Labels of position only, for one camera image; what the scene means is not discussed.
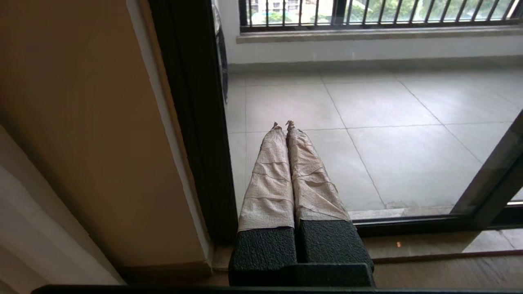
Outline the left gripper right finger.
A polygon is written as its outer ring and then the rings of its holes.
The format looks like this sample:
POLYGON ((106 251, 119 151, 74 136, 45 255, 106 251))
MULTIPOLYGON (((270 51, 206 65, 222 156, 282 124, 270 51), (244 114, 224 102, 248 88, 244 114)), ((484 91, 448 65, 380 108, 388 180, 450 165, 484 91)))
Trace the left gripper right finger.
POLYGON ((307 286, 374 286, 374 264, 310 138, 288 121, 297 278, 307 286))

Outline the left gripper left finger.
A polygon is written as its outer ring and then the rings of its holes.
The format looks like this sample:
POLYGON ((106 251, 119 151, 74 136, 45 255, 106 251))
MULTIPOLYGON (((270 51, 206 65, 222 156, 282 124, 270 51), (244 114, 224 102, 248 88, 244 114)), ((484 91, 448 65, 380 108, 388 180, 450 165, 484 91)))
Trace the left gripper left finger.
POLYGON ((295 201, 286 136, 274 123, 265 134, 239 214, 228 265, 230 286, 284 286, 297 264, 295 201))

